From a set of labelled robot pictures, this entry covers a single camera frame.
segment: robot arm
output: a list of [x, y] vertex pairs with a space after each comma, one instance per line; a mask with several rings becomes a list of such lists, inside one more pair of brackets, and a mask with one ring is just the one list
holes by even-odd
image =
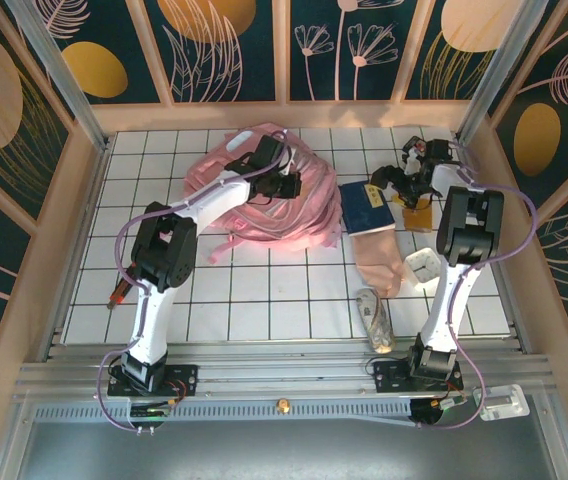
[[[139, 341], [122, 355], [122, 371], [137, 391], [155, 392], [164, 381], [167, 332], [172, 304], [181, 285], [195, 268], [197, 236], [224, 213], [257, 194], [270, 198], [294, 198], [301, 189], [300, 174], [289, 173], [293, 152], [280, 168], [267, 169], [288, 149], [273, 137], [262, 137], [256, 151], [227, 165], [209, 185], [170, 207], [185, 205], [173, 213], [142, 221], [131, 260], [135, 277], [150, 290], [144, 328]], [[262, 174], [241, 178], [264, 169]], [[154, 202], [146, 213], [167, 210]], [[140, 289], [133, 332], [142, 322], [145, 293]]]
[[[480, 275], [480, 270], [467, 270], [497, 254], [504, 197], [501, 192], [470, 186], [459, 175], [459, 164], [453, 161], [446, 140], [424, 142], [413, 137], [404, 152], [406, 167], [417, 160], [417, 171], [382, 167], [373, 173], [371, 183], [385, 188], [390, 182], [407, 208], [415, 208], [425, 194], [447, 197], [436, 240], [442, 263], [433, 307], [402, 373], [423, 386], [448, 381], [459, 369], [449, 320], [457, 335], [469, 294]], [[454, 289], [460, 282], [449, 318]]]

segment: white shoe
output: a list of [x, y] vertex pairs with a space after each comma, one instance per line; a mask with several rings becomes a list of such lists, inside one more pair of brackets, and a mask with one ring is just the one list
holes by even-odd
[[373, 350], [380, 355], [395, 348], [393, 327], [377, 292], [365, 288], [357, 292], [357, 308]]

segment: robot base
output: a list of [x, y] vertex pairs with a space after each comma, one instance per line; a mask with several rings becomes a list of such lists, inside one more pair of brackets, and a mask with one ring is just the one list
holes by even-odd
[[[450, 389], [446, 381], [411, 376], [408, 359], [373, 362], [373, 372], [377, 393], [446, 393]], [[448, 382], [453, 389], [464, 389], [458, 362], [455, 362]]]
[[153, 393], [142, 392], [131, 385], [131, 380], [122, 372], [121, 365], [117, 365], [112, 369], [111, 379], [108, 384], [107, 395], [109, 398], [114, 397], [175, 397], [175, 390], [170, 383], [180, 389], [182, 382], [186, 385], [186, 397], [195, 395], [197, 387], [197, 365], [166, 365], [164, 367], [164, 377], [162, 384]]

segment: white tile floor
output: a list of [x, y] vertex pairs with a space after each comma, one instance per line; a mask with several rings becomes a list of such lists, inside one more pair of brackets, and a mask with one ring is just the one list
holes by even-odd
[[[338, 182], [364, 180], [377, 168], [397, 164], [401, 147], [412, 135], [450, 138], [437, 127], [291, 129], [317, 154], [332, 163]], [[231, 130], [122, 132], [107, 171], [87, 243], [82, 268], [65, 326], [63, 341], [125, 343], [135, 316], [137, 292], [112, 312], [108, 298], [118, 279], [113, 262], [115, 236], [130, 218], [156, 200], [176, 201], [190, 165], [214, 148]], [[387, 200], [393, 191], [385, 192]], [[436, 233], [404, 230], [401, 210], [389, 204], [396, 218], [402, 257], [434, 247]], [[435, 202], [434, 224], [443, 203]], [[130, 258], [137, 228], [129, 230], [124, 258]], [[226, 237], [208, 229], [198, 239], [196, 269], [177, 293], [169, 342], [360, 338], [355, 296], [364, 283], [357, 272], [350, 239], [343, 235], [336, 248], [305, 252], [269, 251], [242, 245], [212, 266], [208, 257]], [[432, 297], [403, 284], [397, 298], [385, 301], [397, 336], [417, 334], [428, 317]], [[477, 281], [461, 335], [504, 336], [508, 324], [492, 272]]]

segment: blue book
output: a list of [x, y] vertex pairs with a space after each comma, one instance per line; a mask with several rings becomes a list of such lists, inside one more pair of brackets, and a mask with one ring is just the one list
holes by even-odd
[[395, 228], [395, 219], [382, 190], [368, 182], [340, 185], [342, 218], [349, 235], [380, 232]]

